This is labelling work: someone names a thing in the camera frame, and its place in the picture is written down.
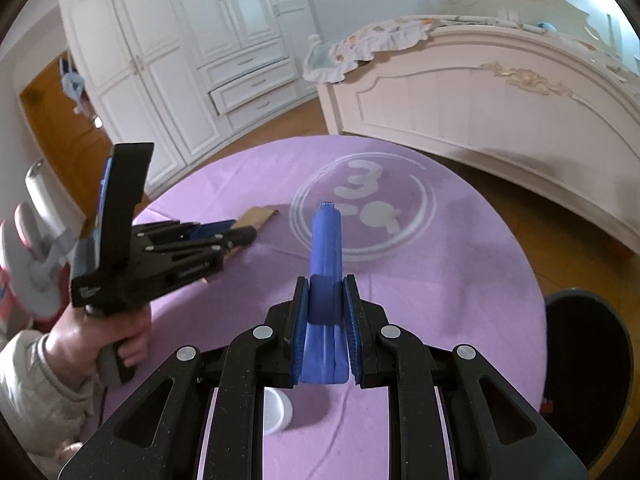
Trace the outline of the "person's left hand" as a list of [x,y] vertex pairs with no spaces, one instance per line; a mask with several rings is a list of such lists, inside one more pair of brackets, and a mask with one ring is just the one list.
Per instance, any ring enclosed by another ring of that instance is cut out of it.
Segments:
[[60,379],[79,382],[96,371],[99,352],[119,341],[116,351],[126,367],[148,355],[152,314],[149,304],[106,318],[90,316],[81,308],[67,307],[44,343],[44,356]]

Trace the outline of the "person's left forearm sleeve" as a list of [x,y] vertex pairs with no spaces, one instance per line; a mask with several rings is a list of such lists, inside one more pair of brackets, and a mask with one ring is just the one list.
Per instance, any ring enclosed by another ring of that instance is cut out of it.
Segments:
[[55,479],[81,447],[94,381],[87,378],[76,390],[64,385],[46,361],[46,340],[36,330],[1,337],[1,413],[32,462]]

